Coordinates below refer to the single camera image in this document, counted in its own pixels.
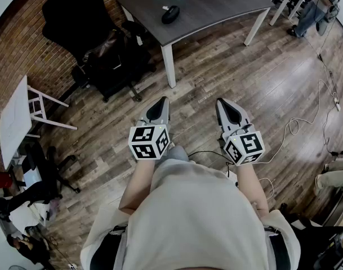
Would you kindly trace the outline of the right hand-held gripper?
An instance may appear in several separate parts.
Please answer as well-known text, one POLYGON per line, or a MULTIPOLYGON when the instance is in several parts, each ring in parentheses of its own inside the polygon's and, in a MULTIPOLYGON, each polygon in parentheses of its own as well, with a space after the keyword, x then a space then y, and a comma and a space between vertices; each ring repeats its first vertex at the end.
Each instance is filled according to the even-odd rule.
POLYGON ((256 131, 246 111, 232 101, 218 98, 216 115, 224 132, 221 146, 224 153, 236 165, 253 164, 264 154, 265 146, 260 131, 256 131), (243 126, 232 130, 231 126, 243 126))

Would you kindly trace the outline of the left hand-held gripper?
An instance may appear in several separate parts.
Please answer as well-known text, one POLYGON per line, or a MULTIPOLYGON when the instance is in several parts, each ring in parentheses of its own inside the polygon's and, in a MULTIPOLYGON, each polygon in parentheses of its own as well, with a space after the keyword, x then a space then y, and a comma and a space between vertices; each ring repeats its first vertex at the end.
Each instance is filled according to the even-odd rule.
POLYGON ((146 119, 139 119, 130 128, 128 146, 136 160, 159 160, 166 154, 171 143, 168 123, 170 100, 163 96, 146 112, 146 119), (161 119, 161 123, 152 122, 161 119))

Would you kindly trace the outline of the black glasses case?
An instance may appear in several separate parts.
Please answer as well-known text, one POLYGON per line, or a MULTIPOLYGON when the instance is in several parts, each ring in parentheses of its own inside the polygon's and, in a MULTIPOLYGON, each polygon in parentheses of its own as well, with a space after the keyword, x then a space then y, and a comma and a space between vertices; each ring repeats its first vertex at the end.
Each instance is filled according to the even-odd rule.
POLYGON ((180 14, 180 8, 179 6, 170 6, 168 9, 166 9, 165 13, 162 15, 162 23, 163 24, 171 24, 174 22, 180 14))

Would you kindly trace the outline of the person's left forearm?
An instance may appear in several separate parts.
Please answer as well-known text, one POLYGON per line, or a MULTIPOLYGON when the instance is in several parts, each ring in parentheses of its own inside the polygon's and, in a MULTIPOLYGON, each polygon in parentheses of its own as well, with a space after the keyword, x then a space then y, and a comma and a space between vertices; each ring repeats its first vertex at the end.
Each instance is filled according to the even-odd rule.
POLYGON ((118 209, 126 214, 133 214, 150 194, 154 174, 154 160, 139 160, 122 195, 118 209))

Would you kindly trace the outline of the person's right forearm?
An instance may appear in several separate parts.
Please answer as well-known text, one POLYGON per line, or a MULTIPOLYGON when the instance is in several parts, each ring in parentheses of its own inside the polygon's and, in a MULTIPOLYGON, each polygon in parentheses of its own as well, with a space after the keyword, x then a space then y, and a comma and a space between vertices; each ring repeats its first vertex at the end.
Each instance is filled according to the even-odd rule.
POLYGON ((252 164, 240 165, 236 169, 238 188, 255 207, 259 217, 269 213, 265 192, 252 164))

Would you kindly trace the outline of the person's jeans leg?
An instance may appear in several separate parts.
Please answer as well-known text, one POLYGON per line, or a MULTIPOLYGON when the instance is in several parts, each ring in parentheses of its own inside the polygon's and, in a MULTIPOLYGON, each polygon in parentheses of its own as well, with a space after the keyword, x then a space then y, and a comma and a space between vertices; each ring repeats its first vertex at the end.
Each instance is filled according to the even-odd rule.
POLYGON ((168 155, 166 156, 166 159, 175 159, 175 160, 181 160, 181 161, 189 161, 188 154, 184 150, 182 146, 174 146, 168 151, 168 155))

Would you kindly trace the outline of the brown leather bag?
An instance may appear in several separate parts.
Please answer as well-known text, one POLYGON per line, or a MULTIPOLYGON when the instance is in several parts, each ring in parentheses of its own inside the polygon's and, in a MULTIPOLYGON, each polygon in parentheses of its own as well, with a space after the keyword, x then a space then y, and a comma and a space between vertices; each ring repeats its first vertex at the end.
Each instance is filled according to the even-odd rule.
POLYGON ((83 63, 97 69, 116 69, 122 64, 126 42, 125 34, 113 29, 106 40, 84 54, 83 63))

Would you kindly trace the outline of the person's cream shirt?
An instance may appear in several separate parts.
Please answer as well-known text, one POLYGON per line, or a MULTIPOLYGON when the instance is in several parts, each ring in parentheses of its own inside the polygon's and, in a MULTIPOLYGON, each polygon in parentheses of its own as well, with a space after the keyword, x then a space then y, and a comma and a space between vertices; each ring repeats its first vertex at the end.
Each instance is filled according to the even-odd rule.
POLYGON ((80 259, 84 270, 297 270, 300 256, 281 212, 259 217, 238 179, 168 159, 133 214, 99 210, 80 259))

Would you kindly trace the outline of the dark table with white legs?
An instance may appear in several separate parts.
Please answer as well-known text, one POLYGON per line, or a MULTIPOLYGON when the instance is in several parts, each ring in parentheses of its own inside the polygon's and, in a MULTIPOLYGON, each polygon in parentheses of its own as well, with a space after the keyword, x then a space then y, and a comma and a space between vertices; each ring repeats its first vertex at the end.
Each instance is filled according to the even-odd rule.
POLYGON ((127 19, 137 19, 161 45, 169 86, 176 86, 172 46, 176 42, 224 21, 258 13, 244 45, 249 45, 273 3, 270 0, 117 0, 127 19), (171 24, 162 23, 163 6, 179 6, 171 24))

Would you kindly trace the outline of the black office chair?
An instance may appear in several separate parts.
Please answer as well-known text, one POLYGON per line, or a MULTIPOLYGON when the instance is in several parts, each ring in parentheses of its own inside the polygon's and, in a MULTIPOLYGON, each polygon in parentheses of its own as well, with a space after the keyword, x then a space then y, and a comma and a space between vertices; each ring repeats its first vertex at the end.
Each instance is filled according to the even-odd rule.
POLYGON ((76 59, 72 77, 80 88, 95 86, 103 101, 134 85, 148 71, 155 72, 151 54, 139 45, 137 37, 145 29, 134 21, 125 21, 116 26, 109 16, 103 0, 48 0, 42 7, 46 21, 43 35, 62 46, 76 59), (84 54, 99 46, 111 30, 118 30, 126 36, 126 47, 122 64, 116 69, 97 69, 83 63, 84 54))

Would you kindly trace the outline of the black swivel chair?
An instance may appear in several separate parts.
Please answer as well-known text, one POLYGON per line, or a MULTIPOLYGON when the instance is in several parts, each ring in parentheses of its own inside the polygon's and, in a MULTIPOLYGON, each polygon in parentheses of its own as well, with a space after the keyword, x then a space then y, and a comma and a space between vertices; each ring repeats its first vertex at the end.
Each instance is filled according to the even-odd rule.
POLYGON ((69 155, 60 164, 56 164, 56 148, 50 146, 44 153, 38 142, 32 145, 26 144, 25 152, 26 157, 21 166, 25 181, 23 185, 26 189, 10 199, 0 197, 0 219, 7 222, 11 221, 11 212, 24 203, 30 207, 34 203, 48 204, 53 199, 62 199, 63 196, 57 188, 58 184, 70 188, 75 193, 80 193, 79 188, 74 188, 59 174, 69 161, 76 160, 75 155, 69 155))

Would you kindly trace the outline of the small white table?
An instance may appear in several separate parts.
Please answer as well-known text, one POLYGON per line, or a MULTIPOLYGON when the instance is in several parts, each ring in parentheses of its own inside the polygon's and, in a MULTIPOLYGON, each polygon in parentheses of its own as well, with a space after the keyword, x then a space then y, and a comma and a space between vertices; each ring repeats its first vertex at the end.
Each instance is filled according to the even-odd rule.
POLYGON ((44 99, 64 107, 69 106, 28 85, 28 77, 24 75, 2 110, 0 116, 0 147, 5 169, 9 168, 17 149, 29 134, 33 120, 66 129, 78 129, 75 126, 48 119, 44 108, 44 99))

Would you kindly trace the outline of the red box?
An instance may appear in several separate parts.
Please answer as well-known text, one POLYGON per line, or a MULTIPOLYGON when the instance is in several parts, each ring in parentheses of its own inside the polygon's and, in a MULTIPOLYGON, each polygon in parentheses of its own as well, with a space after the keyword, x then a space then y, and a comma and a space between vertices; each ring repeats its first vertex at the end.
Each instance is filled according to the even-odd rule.
POLYGON ((0 172, 0 189, 10 188, 13 184, 12 177, 9 173, 0 172))

